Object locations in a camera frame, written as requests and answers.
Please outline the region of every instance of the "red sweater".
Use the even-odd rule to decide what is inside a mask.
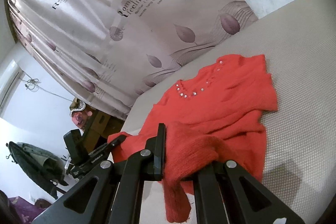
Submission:
[[[277,96],[265,56],[226,55],[199,70],[190,80],[169,88],[149,113],[139,135],[128,137],[113,151],[115,162],[144,149],[166,125],[166,165],[163,188],[169,222],[188,219],[191,182],[180,182],[212,161],[235,160],[261,181],[266,151],[262,111],[276,111]]]

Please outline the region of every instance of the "purple fabric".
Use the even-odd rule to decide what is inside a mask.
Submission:
[[[23,198],[17,196],[16,198],[9,198],[13,204],[17,214],[21,218],[22,223],[31,223],[44,209],[38,208]]]

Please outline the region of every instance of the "black device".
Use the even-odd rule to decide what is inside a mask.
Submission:
[[[163,178],[165,134],[159,124],[145,149],[115,164],[102,161],[33,224],[138,224],[144,181]],[[215,161],[185,180],[194,184],[198,224],[305,224],[234,160]]]
[[[63,138],[71,158],[69,167],[66,168],[66,174],[71,174],[75,179],[82,179],[96,165],[106,160],[113,148],[120,145],[126,139],[126,136],[119,135],[110,143],[101,145],[89,154],[83,145],[79,129],[70,130]]]

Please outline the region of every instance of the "curtain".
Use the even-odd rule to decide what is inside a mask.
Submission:
[[[139,95],[257,20],[244,0],[8,0],[19,41],[64,88],[126,119]]]

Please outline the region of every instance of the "beige sofa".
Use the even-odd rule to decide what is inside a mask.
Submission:
[[[123,131],[137,134],[176,80],[231,53],[266,56],[279,111],[262,118],[268,136],[263,184],[315,223],[336,193],[336,0],[295,0],[227,39],[142,94]],[[196,223],[192,206],[188,223]],[[156,182],[145,185],[140,223],[166,223]]]

